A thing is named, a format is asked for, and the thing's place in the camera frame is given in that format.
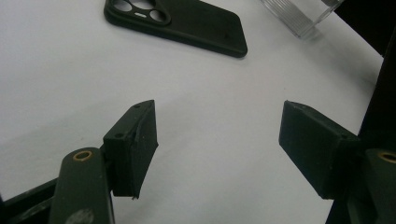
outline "white table surface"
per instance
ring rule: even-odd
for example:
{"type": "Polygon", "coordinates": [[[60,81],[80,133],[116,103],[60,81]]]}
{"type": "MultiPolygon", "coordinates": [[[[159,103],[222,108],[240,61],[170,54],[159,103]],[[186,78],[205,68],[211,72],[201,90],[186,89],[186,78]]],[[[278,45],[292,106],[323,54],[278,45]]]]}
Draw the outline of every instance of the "white table surface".
{"type": "Polygon", "coordinates": [[[240,17],[244,59],[116,27],[105,0],[1,1],[3,199],[154,99],[160,145],[140,199],[113,198],[117,223],[324,223],[332,202],[277,142],[283,102],[357,133],[383,59],[335,14],[301,40],[259,0],[206,2],[240,17]]]}

